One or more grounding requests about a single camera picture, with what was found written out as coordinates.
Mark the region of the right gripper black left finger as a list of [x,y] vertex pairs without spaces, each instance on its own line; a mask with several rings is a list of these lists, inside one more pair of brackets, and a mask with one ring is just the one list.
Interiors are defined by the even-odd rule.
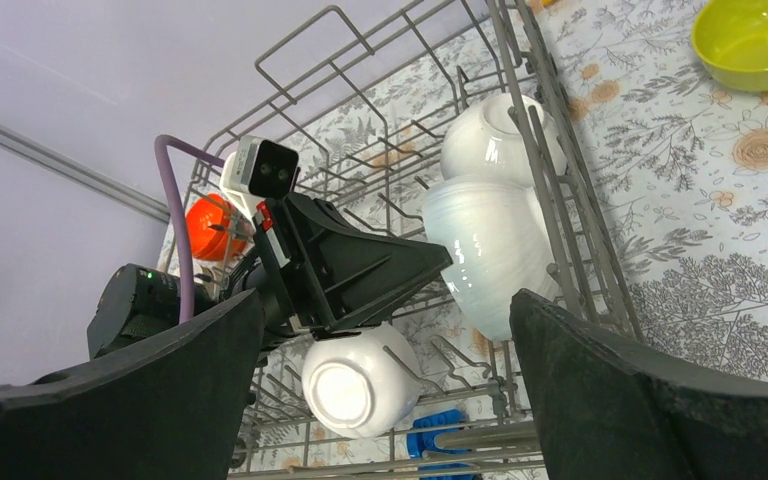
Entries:
[[264,334],[239,294],[150,338],[0,385],[0,479],[224,479]]

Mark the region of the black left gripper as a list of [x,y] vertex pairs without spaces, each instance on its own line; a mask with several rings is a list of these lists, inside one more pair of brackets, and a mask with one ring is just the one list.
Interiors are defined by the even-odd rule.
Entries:
[[301,193],[257,202],[251,223],[253,247],[220,298],[257,293],[263,352],[378,326],[452,265],[441,245],[364,232]]

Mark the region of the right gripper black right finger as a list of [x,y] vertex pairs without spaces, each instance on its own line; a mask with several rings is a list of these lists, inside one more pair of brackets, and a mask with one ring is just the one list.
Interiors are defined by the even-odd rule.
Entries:
[[661,353],[536,293],[509,323],[552,479],[768,479],[768,382]]

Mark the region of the white bowl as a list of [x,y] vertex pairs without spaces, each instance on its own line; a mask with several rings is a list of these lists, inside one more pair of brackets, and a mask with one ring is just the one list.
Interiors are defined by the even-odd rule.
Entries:
[[455,177],[425,192],[421,216],[428,241],[444,246],[452,258],[441,272],[444,283],[484,337],[512,338],[510,304],[519,290],[549,300],[562,294],[547,271],[555,259],[534,189]]
[[534,180],[524,140],[509,109],[512,96],[497,94],[462,112],[445,134],[442,177],[481,176],[532,187]]
[[351,439],[384,434],[418,402],[418,357],[409,341],[383,323],[353,336],[314,342],[302,368],[302,389],[314,417]]

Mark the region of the grey wire dish rack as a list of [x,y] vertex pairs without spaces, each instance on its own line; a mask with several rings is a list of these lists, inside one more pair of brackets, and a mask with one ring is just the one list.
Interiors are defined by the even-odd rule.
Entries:
[[[548,55],[525,1],[409,3],[212,135],[205,150],[231,154],[242,136],[274,122],[281,144],[302,157],[301,192],[337,206],[354,226],[410,240],[425,236],[427,193],[440,195],[443,142],[457,117],[511,86],[547,105],[564,101],[558,76],[532,65]],[[411,441],[443,431],[436,416],[457,414],[457,433],[518,432],[532,421],[510,340],[472,327],[437,279],[390,320],[417,354],[398,367],[419,387],[416,407],[369,439],[318,421],[302,395],[302,335],[271,353],[254,376],[229,467],[232,479],[544,479],[533,439],[504,446],[411,454]]]

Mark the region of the white bowl back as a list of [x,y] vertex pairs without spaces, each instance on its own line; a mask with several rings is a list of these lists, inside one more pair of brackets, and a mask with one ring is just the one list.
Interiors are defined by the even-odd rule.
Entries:
[[462,112],[445,134],[442,177],[481,176],[532,187],[534,180],[524,140],[509,109],[512,96],[497,94]]

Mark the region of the yellow bowl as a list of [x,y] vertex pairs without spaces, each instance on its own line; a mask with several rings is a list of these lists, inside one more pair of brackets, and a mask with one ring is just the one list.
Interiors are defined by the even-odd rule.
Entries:
[[690,40],[717,83],[768,91],[768,0],[707,2],[694,19]]

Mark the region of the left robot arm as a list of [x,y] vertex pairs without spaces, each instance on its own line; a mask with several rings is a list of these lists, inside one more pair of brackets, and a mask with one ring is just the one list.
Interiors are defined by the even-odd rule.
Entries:
[[[316,340],[380,326],[451,266],[445,247],[368,233],[337,208],[300,193],[257,207],[254,246],[231,271],[218,296],[193,287],[195,314],[257,291],[266,310],[262,352],[294,337]],[[135,264],[111,277],[87,328],[97,358],[178,325],[183,299],[175,275]]]

